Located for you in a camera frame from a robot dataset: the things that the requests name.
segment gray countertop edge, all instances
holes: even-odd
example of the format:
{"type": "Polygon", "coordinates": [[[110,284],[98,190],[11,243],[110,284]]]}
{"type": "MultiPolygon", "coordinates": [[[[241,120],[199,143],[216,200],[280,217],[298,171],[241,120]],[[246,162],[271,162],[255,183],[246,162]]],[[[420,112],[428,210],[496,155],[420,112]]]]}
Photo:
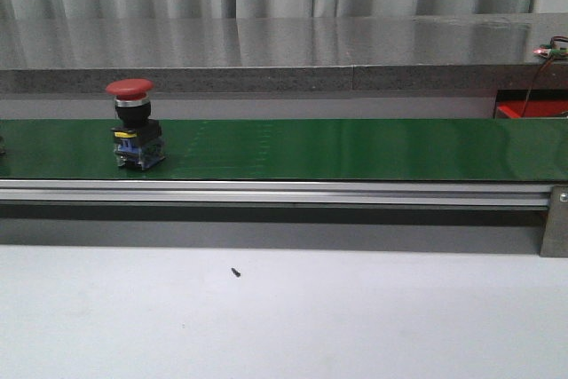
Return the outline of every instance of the gray countertop edge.
{"type": "MultiPolygon", "coordinates": [[[[93,93],[147,78],[159,92],[526,89],[539,64],[332,67],[188,67],[0,70],[0,93],[93,93]]],[[[534,87],[564,89],[568,67],[543,70],[534,87]]]]}

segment green conveyor belt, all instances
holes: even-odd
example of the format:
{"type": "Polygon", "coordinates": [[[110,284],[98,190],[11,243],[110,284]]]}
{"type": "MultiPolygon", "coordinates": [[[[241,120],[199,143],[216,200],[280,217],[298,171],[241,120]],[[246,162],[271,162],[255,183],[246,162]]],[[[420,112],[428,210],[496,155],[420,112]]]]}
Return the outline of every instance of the green conveyor belt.
{"type": "Polygon", "coordinates": [[[568,181],[566,119],[161,121],[167,158],[116,167],[115,120],[1,121],[1,178],[568,181]]]}

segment metal frame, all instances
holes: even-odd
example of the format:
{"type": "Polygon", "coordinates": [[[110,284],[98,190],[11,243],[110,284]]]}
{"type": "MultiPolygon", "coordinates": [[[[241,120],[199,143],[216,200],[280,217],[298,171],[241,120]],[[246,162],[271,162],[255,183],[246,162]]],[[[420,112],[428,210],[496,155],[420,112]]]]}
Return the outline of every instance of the metal frame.
{"type": "Polygon", "coordinates": [[[0,179],[0,201],[549,209],[540,254],[568,257],[568,186],[546,183],[0,179]]]}

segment metal bracket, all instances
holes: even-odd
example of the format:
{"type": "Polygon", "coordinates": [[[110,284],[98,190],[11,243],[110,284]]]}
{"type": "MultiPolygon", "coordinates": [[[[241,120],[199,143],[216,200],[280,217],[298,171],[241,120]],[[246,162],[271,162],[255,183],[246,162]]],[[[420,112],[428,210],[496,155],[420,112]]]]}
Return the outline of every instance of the metal bracket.
{"type": "Polygon", "coordinates": [[[552,189],[540,255],[568,257],[568,186],[552,189]]]}

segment white table surface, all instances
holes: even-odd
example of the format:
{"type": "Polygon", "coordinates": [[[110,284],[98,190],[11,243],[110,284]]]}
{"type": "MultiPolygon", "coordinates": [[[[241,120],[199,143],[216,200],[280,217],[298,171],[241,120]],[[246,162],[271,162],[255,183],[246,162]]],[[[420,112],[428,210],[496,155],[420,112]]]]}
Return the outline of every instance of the white table surface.
{"type": "Polygon", "coordinates": [[[568,259],[0,246],[2,379],[567,372],[568,259]]]}

